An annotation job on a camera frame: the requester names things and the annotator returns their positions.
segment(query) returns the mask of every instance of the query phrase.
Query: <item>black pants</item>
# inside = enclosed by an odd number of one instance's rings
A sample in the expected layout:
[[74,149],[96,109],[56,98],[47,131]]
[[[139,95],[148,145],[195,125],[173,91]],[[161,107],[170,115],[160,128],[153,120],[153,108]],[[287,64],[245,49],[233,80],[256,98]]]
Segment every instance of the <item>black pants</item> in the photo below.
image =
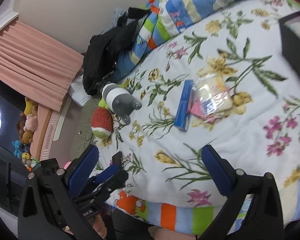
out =
[[148,232],[152,225],[135,219],[119,209],[112,213],[112,221],[117,240],[153,240]]

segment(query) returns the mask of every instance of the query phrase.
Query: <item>beige wall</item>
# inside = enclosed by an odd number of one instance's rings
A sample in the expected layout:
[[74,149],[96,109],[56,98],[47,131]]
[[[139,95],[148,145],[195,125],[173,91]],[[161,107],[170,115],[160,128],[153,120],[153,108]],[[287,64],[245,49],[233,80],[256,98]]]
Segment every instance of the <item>beige wall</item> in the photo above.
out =
[[20,21],[48,34],[78,52],[111,22],[116,7],[127,9],[147,0],[16,0]]

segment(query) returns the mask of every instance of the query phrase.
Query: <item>colorful comforter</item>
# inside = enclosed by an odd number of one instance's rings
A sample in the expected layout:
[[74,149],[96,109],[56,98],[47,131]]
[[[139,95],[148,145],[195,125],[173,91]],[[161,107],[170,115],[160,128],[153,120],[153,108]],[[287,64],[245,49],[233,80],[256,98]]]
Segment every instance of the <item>colorful comforter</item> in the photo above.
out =
[[149,0],[145,20],[132,50],[120,54],[112,82],[124,78],[143,56],[220,8],[239,0]]
[[[293,0],[246,0],[186,29],[155,49],[124,81],[143,103],[125,125],[114,115],[114,133],[95,141],[100,160],[93,174],[123,153],[126,188],[109,203],[171,230],[201,234],[226,198],[202,163],[211,143],[222,158],[248,174],[274,174],[284,223],[300,217],[300,80],[281,53],[277,20],[298,9]],[[222,119],[191,117],[173,127],[183,82],[220,75],[233,107]],[[232,230],[239,227],[249,201]]]

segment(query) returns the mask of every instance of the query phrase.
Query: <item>pink curtain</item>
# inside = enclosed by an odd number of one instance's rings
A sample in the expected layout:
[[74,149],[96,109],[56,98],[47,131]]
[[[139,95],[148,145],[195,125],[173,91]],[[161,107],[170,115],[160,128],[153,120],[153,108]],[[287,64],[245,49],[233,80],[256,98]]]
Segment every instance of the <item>pink curtain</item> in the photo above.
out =
[[14,21],[0,32],[0,80],[60,111],[83,56],[50,36]]

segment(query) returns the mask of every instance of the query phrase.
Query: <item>blue rectangular box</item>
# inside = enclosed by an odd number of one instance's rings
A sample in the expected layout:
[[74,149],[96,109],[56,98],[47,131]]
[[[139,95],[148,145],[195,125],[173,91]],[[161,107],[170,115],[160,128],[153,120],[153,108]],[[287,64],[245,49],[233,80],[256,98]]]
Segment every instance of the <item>blue rectangular box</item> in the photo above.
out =
[[193,81],[185,80],[183,91],[181,94],[180,102],[176,117],[173,125],[182,131],[187,131],[189,127],[188,109],[189,105],[193,104]]

